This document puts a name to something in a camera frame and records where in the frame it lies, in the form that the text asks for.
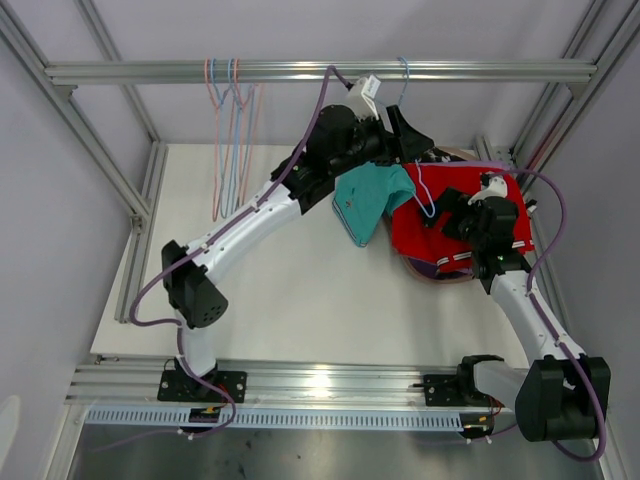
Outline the teal trousers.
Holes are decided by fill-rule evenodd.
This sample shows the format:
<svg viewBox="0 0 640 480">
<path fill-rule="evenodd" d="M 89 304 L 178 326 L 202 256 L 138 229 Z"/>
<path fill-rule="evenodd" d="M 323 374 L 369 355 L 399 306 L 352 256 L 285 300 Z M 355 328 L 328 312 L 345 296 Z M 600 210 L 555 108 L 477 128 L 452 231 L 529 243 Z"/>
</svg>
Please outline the teal trousers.
<svg viewBox="0 0 640 480">
<path fill-rule="evenodd" d="M 366 163 L 338 178 L 332 208 L 352 242 L 364 248 L 383 215 L 392 215 L 415 193 L 401 166 Z"/>
</svg>

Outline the red trousers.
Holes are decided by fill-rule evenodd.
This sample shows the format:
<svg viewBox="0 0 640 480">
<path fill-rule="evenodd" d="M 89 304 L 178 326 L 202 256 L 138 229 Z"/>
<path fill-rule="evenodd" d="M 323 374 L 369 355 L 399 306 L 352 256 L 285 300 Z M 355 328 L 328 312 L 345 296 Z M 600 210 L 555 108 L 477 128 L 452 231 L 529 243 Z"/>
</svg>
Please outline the red trousers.
<svg viewBox="0 0 640 480">
<path fill-rule="evenodd" d="M 392 246 L 402 256 L 476 278 L 522 270 L 534 247 L 513 175 L 467 162 L 408 165 L 416 196 L 391 214 Z"/>
</svg>

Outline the lilac trousers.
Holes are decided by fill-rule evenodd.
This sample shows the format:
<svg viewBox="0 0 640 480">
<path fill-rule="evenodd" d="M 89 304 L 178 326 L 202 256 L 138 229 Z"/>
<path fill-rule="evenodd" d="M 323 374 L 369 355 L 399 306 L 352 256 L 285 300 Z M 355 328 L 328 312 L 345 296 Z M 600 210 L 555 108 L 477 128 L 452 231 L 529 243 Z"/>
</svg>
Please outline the lilac trousers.
<svg viewBox="0 0 640 480">
<path fill-rule="evenodd" d="M 397 253 L 437 266 L 441 273 L 469 269 L 471 248 L 427 228 L 424 218 L 435 214 L 435 201 L 448 188 L 472 196 L 481 188 L 483 173 L 505 170 L 503 162 L 472 160 L 451 163 L 412 163 L 404 167 L 416 188 L 414 197 L 392 219 L 392 244 Z"/>
</svg>

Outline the black white patterned trousers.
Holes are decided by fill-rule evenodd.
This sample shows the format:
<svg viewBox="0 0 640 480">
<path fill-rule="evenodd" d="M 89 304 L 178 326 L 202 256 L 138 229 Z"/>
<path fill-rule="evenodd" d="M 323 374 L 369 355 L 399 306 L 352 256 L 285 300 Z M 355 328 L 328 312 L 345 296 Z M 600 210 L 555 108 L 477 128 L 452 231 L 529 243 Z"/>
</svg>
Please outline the black white patterned trousers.
<svg viewBox="0 0 640 480">
<path fill-rule="evenodd" d="M 451 163 L 472 160 L 475 160 L 475 157 L 464 150 L 453 147 L 440 148 L 437 146 L 426 150 L 419 157 L 420 163 Z"/>
</svg>

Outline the light blue wire hanger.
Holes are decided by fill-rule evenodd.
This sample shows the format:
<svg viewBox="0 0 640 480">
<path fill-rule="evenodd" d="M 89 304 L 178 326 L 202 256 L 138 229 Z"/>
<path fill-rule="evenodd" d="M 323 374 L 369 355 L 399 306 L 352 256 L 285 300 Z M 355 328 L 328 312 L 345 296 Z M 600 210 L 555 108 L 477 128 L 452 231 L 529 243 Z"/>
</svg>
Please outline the light blue wire hanger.
<svg viewBox="0 0 640 480">
<path fill-rule="evenodd" d="M 229 82 L 229 67 L 230 60 L 222 65 L 222 69 L 219 69 L 220 64 L 216 60 L 215 66 L 215 75 L 217 85 L 222 93 L 225 94 L 225 102 L 221 111 L 221 133 L 220 133 L 220 156 L 221 156 L 221 169 L 222 169 L 222 179 L 224 180 L 224 184 L 222 187 L 222 193 L 220 194 L 220 209 L 219 216 L 217 220 L 226 218 L 227 215 L 225 210 L 225 201 L 227 199 L 227 193 L 229 189 L 229 170 L 231 166 L 231 151 L 233 148 L 233 125 L 232 125 L 232 113 L 233 113 L 233 94 L 232 89 Z"/>
</svg>

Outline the salmon pink wire hanger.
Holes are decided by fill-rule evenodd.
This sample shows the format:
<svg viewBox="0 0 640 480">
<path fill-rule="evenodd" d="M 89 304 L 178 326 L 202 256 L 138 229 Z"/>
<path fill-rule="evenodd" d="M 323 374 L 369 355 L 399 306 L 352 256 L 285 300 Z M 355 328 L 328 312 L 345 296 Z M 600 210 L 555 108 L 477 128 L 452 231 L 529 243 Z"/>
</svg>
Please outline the salmon pink wire hanger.
<svg viewBox="0 0 640 480">
<path fill-rule="evenodd" d="M 258 121 L 262 104 L 262 86 L 249 83 L 243 87 L 239 81 L 240 60 L 233 64 L 233 87 L 236 102 L 236 132 L 234 133 L 235 167 L 232 206 L 237 209 L 245 200 L 249 170 L 252 164 L 252 143 L 256 122 Z"/>
</svg>

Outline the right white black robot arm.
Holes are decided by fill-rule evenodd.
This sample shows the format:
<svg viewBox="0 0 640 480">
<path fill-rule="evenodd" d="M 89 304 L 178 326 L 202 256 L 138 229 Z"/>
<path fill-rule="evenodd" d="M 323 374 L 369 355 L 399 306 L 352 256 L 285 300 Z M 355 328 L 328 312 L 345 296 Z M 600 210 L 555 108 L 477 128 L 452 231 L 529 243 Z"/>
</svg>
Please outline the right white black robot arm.
<svg viewBox="0 0 640 480">
<path fill-rule="evenodd" d="M 497 401 L 512 410 L 530 442 L 606 442 L 611 372 L 562 328 L 541 297 L 532 267 L 515 247 L 518 205 L 492 187 L 469 195 L 448 187 L 435 203 L 440 232 L 471 247 L 472 271 L 512 325 L 529 367 L 522 373 L 495 355 L 466 356 L 451 387 L 467 404 Z"/>
</svg>

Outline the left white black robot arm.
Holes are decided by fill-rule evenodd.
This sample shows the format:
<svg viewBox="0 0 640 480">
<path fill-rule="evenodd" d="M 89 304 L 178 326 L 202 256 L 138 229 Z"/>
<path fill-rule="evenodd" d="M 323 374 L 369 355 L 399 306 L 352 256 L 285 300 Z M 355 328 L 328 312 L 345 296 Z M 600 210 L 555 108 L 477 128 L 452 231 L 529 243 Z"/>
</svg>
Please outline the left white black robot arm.
<svg viewBox="0 0 640 480">
<path fill-rule="evenodd" d="M 271 173 L 248 203 L 214 230 L 181 246 L 161 251 L 167 274 L 163 287 L 179 314 L 178 351 L 185 371 L 180 388 L 203 401 L 215 389 L 217 355 L 209 334 L 226 312 L 228 301 L 218 283 L 254 246 L 303 216 L 335 189 L 336 180 L 362 165 L 390 167 L 419 159 L 434 141 L 413 128 L 398 106 L 387 118 L 358 118 L 344 105 L 315 112 L 292 155 Z"/>
</svg>

